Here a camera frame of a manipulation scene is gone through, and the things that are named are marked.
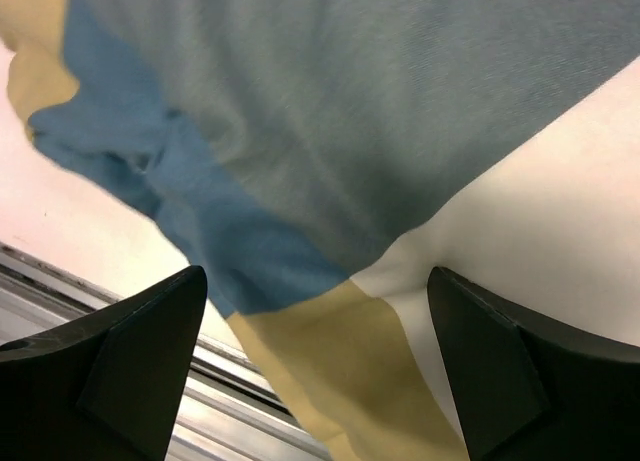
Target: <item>white wall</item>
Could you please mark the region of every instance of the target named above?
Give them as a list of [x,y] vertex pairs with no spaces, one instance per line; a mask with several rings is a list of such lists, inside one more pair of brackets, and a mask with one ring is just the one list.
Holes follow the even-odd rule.
[[[185,267],[153,223],[31,147],[5,94],[10,59],[0,45],[0,240],[120,296]],[[211,306],[203,330],[239,348]]]

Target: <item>black object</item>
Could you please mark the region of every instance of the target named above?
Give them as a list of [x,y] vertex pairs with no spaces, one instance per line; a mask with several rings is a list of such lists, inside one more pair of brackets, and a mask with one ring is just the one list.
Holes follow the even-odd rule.
[[0,459],[162,461],[206,303],[198,267],[0,346]]
[[472,461],[640,459],[640,348],[444,269],[428,292]]

